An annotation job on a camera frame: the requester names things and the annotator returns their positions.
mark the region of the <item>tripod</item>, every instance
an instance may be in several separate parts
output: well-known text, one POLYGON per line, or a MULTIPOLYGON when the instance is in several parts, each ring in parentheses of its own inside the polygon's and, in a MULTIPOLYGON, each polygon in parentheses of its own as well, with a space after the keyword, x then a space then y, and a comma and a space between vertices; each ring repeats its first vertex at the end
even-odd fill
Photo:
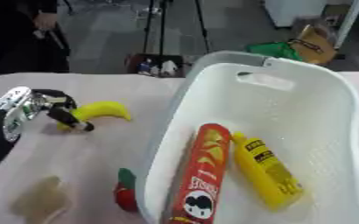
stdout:
MULTIPOLYGON (((173 1, 174 0, 160 0, 160 4, 159 4, 160 9, 162 10, 161 25, 160 25, 160 40, 159 40, 159 56, 158 56, 159 68, 162 67, 162 63, 163 63, 162 57, 163 57, 163 51, 164 51, 164 47, 165 47, 165 17, 166 17, 166 10, 167 10, 167 2, 172 3, 173 1)), ((202 37, 204 38, 206 52, 209 53, 208 31, 204 25, 204 19, 203 19, 203 15, 202 15, 200 0, 194 0, 194 2, 196 4, 197 17, 200 22, 201 34, 202 34, 202 37)), ((150 0, 150 5, 148 8, 147 25, 144 28, 145 36, 144 36, 143 53, 147 52, 147 46, 148 46, 148 41, 149 41, 149 36, 150 36, 150 31, 151 31, 152 11, 153 11, 154 5, 155 5, 155 0, 150 0)))

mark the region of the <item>strawberry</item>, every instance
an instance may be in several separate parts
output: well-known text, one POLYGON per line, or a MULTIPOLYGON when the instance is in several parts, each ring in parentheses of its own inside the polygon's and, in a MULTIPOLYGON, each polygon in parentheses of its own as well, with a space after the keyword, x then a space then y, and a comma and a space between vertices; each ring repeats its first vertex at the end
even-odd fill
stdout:
POLYGON ((134 184, 136 177, 124 168, 118 173, 119 182, 114 191, 116 203, 127 212, 137 212, 136 194, 134 184))

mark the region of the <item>dark clothing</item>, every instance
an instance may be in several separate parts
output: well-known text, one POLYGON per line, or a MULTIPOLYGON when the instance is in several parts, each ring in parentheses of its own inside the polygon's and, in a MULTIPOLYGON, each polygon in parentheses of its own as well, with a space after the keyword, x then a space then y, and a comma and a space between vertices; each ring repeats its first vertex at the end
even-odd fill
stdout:
POLYGON ((52 56, 63 65, 67 57, 50 37, 39 40, 33 35, 37 30, 33 19, 40 11, 55 13, 57 0, 0 0, 0 74, 67 70, 44 68, 52 56))

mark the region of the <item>mustard bottle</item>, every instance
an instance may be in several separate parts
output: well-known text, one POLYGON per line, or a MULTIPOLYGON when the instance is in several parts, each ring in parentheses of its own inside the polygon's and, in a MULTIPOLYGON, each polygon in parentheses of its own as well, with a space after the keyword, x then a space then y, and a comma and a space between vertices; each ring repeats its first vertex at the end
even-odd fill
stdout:
POLYGON ((302 185, 261 139, 247 139, 241 132, 236 132, 233 140, 236 164, 270 210, 281 210, 301 197, 302 185))

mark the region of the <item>red chip can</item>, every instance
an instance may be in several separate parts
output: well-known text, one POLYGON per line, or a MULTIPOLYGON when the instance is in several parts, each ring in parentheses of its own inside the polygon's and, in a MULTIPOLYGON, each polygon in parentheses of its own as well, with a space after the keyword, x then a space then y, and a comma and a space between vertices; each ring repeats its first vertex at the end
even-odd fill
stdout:
POLYGON ((167 223, 213 223, 229 142, 230 133, 221 125, 201 126, 167 223))

